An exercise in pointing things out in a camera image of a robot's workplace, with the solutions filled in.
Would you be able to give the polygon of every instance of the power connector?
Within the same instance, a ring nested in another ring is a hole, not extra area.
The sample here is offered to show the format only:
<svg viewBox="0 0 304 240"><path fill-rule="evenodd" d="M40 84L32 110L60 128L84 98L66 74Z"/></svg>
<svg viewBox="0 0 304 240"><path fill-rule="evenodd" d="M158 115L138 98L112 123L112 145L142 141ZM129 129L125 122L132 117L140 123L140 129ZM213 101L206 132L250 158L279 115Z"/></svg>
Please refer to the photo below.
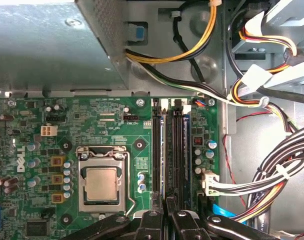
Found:
<svg viewBox="0 0 304 240"><path fill-rule="evenodd" d="M220 181L220 176L210 170L202 170L202 188L206 196L220 196L220 192L210 189L215 185L215 182Z"/></svg>

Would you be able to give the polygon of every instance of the capacitor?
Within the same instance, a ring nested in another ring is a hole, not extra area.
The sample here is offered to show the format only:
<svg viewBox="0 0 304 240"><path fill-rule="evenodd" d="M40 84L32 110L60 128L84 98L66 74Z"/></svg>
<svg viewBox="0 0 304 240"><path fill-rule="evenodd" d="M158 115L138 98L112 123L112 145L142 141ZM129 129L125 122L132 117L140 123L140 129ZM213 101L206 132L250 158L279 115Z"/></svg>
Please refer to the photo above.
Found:
<svg viewBox="0 0 304 240"><path fill-rule="evenodd" d="M202 172L201 168L197 167L196 169L194 169L194 172L196 174L200 174Z"/></svg>
<svg viewBox="0 0 304 240"><path fill-rule="evenodd" d="M48 113L50 113L50 112L52 111L52 107L47 106L47 107L45 108L45 111L48 112Z"/></svg>
<svg viewBox="0 0 304 240"><path fill-rule="evenodd" d="M13 120L14 120L13 115L4 115L4 114L0 115L0 121L12 122Z"/></svg>
<svg viewBox="0 0 304 240"><path fill-rule="evenodd" d="M17 177L12 177L9 180L6 180L4 182L4 187L10 187L13 184L16 184L19 181L19 179Z"/></svg>
<svg viewBox="0 0 304 240"><path fill-rule="evenodd" d="M65 167L66 169L70 168L73 165L73 161L72 160L67 160L64 164L63 167Z"/></svg>
<svg viewBox="0 0 304 240"><path fill-rule="evenodd" d="M34 158L27 162L27 167L30 169L33 169L33 168L37 167L40 164L40 162L41 162L41 160L39 158Z"/></svg>
<svg viewBox="0 0 304 240"><path fill-rule="evenodd" d="M33 151L38 151L40 149L41 144L37 141L35 142L30 142L27 146L26 149L29 152L33 152Z"/></svg>
<svg viewBox="0 0 304 240"><path fill-rule="evenodd" d="M139 179L140 181L143 181L144 179L146 179L146 175L143 172L139 172L137 174L137 179Z"/></svg>
<svg viewBox="0 0 304 240"><path fill-rule="evenodd" d="M71 170L69 168L64 168L63 174L64 174L64 176L69 176L71 174Z"/></svg>
<svg viewBox="0 0 304 240"><path fill-rule="evenodd" d="M201 163L202 163L201 158L195 159L195 164L196 164L196 165L200 165Z"/></svg>
<svg viewBox="0 0 304 240"><path fill-rule="evenodd" d="M63 185L63 190L64 190L64 191L69 191L70 189L71 189L70 184L64 184L64 185Z"/></svg>
<svg viewBox="0 0 304 240"><path fill-rule="evenodd" d="M128 106L126 106L125 108L123 108L123 112L124 113L129 113L130 112L130 108Z"/></svg>
<svg viewBox="0 0 304 240"><path fill-rule="evenodd" d="M68 184L69 182L71 182L71 178L69 178L68 176L65 176L65 177L63 178L63 182L64 182L65 184Z"/></svg>
<svg viewBox="0 0 304 240"><path fill-rule="evenodd" d="M147 186L145 184L140 184L137 188L137 191L139 193L142 193L143 191L145 191L147 189Z"/></svg>
<svg viewBox="0 0 304 240"><path fill-rule="evenodd" d="M41 179L38 176L35 176L27 181L27 186L29 188L34 188L36 185L40 183Z"/></svg>
<svg viewBox="0 0 304 240"><path fill-rule="evenodd" d="M18 129L8 129L7 134L9 136L19 136L21 134L21 130Z"/></svg>
<svg viewBox="0 0 304 240"><path fill-rule="evenodd" d="M4 184L4 182L6 180L9 180L10 178L11 178L10 176L5 176L5 177L0 178L0 186L2 186Z"/></svg>
<svg viewBox="0 0 304 240"><path fill-rule="evenodd" d="M216 149L217 146L218 146L217 142L214 141L214 140L209 140L209 141L206 142L206 144L208 145L208 147L210 149Z"/></svg>
<svg viewBox="0 0 304 240"><path fill-rule="evenodd" d="M194 154L197 155L197 156L200 156L200 155L201 155L201 150L198 149L198 148L195 149L195 150L194 150Z"/></svg>
<svg viewBox="0 0 304 240"><path fill-rule="evenodd" d="M16 191L18 189L19 189L18 185L15 184L15 185L12 185L10 187L4 188L4 193L5 194L10 194L10 193L13 193L14 191Z"/></svg>
<svg viewBox="0 0 304 240"><path fill-rule="evenodd" d="M214 151L212 150L206 150L205 152L205 156L208 158L208 159L212 159L214 157Z"/></svg>

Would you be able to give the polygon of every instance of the wire bundle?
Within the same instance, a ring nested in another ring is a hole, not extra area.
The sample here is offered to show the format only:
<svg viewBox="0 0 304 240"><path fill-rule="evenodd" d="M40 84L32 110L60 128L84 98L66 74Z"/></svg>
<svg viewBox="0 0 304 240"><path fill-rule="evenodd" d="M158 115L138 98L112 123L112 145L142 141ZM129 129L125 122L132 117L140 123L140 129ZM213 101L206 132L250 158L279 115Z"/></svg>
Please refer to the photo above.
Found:
<svg viewBox="0 0 304 240"><path fill-rule="evenodd" d="M278 173L277 165L285 167L289 176L297 174L304 168L304 128L293 133L274 148L259 166L253 182L217 185L216 190L230 194L229 196L249 194L247 210L234 216L234 220L244 222L270 208L288 181L287 177Z"/></svg>
<svg viewBox="0 0 304 240"><path fill-rule="evenodd" d="M206 48L206 46L208 44L208 40L213 32L213 29L214 29L214 26L216 23L216 18L217 18L217 7L214 6L213 4L211 4L210 19L209 19L209 23L204 31L203 36L192 49L190 49L180 55L166 57L166 58L156 58L156 57L149 57L149 56L131 51L129 49L126 49L125 50L126 56L134 61L137 61L139 63L145 63L145 64L163 64L163 63L193 59Z"/></svg>

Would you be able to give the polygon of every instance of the ram slot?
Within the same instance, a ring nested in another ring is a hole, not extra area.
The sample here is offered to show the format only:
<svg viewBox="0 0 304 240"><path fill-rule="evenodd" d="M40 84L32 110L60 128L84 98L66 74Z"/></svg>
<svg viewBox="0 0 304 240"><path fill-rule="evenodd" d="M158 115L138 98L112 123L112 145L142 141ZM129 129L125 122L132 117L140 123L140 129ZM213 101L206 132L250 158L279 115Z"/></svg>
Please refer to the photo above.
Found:
<svg viewBox="0 0 304 240"><path fill-rule="evenodd" d="M152 110L152 190L161 192L161 107Z"/></svg>
<svg viewBox="0 0 304 240"><path fill-rule="evenodd" d="M175 189L177 206L179 209L184 209L184 121L181 109L175 109L173 111L172 138L173 185Z"/></svg>

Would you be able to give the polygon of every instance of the zip tie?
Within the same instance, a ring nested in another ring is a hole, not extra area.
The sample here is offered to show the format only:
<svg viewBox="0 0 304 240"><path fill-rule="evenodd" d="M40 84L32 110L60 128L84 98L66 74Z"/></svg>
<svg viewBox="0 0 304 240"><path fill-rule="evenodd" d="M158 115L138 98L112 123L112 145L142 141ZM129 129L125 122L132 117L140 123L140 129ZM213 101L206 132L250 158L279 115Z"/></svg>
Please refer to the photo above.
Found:
<svg viewBox="0 0 304 240"><path fill-rule="evenodd" d="M287 180L290 179L290 175L288 174L287 170L282 165L277 164L275 166L275 168L280 174L282 174L285 177L285 179L287 179Z"/></svg>
<svg viewBox="0 0 304 240"><path fill-rule="evenodd" d="M222 0L210 0L208 3L209 7L217 7L222 4Z"/></svg>
<svg viewBox="0 0 304 240"><path fill-rule="evenodd" d="M172 11L171 12L171 18L174 19L174 18L177 18L177 17L181 17L181 11L179 11L179 10Z"/></svg>

